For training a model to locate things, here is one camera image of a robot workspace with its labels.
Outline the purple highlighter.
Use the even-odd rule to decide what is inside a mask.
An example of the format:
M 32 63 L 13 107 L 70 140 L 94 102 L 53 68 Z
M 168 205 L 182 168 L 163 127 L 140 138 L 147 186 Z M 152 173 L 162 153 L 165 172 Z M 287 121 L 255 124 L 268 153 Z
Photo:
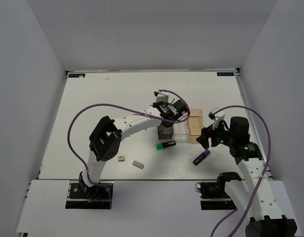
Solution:
M 197 166 L 199 163 L 201 163 L 208 155 L 211 154 L 210 150 L 204 150 L 200 155 L 198 155 L 194 160 L 193 164 Z

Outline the green highlighter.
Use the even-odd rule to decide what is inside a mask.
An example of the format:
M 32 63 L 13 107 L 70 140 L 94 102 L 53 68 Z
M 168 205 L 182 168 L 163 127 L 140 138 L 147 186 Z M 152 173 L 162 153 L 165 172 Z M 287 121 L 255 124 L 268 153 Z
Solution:
M 163 150 L 165 148 L 169 148 L 169 147 L 172 147 L 175 145 L 176 145 L 176 141 L 168 141 L 168 142 L 163 142 L 163 143 L 157 144 L 155 147 L 156 147 L 157 151 L 160 151 L 160 150 Z

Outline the grey eraser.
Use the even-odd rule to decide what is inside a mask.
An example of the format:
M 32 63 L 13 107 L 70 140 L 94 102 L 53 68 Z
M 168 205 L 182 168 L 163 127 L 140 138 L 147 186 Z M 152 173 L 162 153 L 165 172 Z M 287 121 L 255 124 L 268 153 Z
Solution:
M 142 164 L 142 163 L 140 163 L 140 162 L 138 162 L 138 161 L 136 161 L 136 160 L 134 160 L 134 161 L 132 162 L 132 164 L 133 164 L 133 166 L 135 166 L 135 167 L 137 167 L 137 168 L 139 168 L 139 169 L 143 169 L 143 168 L 144 168 L 144 164 Z

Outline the cream eraser with barcode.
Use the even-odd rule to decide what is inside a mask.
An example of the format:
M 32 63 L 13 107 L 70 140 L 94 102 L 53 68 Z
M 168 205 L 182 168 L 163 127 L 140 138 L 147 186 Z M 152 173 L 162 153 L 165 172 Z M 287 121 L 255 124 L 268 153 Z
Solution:
M 125 156 L 118 156 L 118 162 L 124 162 Z

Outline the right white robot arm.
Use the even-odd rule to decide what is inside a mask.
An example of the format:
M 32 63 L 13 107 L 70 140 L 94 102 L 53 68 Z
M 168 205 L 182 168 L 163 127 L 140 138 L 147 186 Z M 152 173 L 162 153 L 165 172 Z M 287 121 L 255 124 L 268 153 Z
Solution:
M 262 171 L 266 163 L 256 143 L 250 141 L 249 122 L 244 117 L 232 117 L 230 126 L 225 121 L 215 121 L 201 130 L 196 139 L 204 148 L 219 144 L 229 151 L 241 171 L 220 173 L 217 192 L 230 197 L 238 211 L 241 223 L 247 222 L 248 237 L 293 237 L 297 232 L 294 219 L 286 217 L 271 191 L 268 179 Z

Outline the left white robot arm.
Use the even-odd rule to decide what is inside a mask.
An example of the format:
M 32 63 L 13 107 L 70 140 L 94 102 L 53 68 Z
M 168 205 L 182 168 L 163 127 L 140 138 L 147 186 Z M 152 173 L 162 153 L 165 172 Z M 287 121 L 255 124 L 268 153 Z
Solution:
M 140 131 L 151 127 L 171 127 L 190 115 L 190 108 L 182 100 L 173 104 L 154 102 L 144 111 L 118 119 L 104 116 L 89 136 L 89 158 L 87 169 L 80 174 L 81 191 L 87 198 L 97 195 L 100 176 L 107 161 L 115 157 L 121 142 Z

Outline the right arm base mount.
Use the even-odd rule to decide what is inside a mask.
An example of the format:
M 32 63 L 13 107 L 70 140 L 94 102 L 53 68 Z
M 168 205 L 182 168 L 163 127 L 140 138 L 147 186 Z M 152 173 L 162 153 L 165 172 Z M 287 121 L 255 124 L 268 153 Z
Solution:
M 200 193 L 201 210 L 235 210 L 233 200 L 218 189 L 217 182 L 197 182 L 195 189 Z

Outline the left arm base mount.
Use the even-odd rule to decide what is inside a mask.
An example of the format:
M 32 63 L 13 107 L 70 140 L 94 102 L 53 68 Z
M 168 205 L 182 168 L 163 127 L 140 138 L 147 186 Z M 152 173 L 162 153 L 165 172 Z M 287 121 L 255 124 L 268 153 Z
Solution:
M 113 197 L 114 183 L 103 183 L 109 189 L 108 194 L 105 187 L 92 186 L 86 192 L 82 189 L 80 183 L 71 183 L 66 199 L 66 209 L 111 209 L 110 198 Z

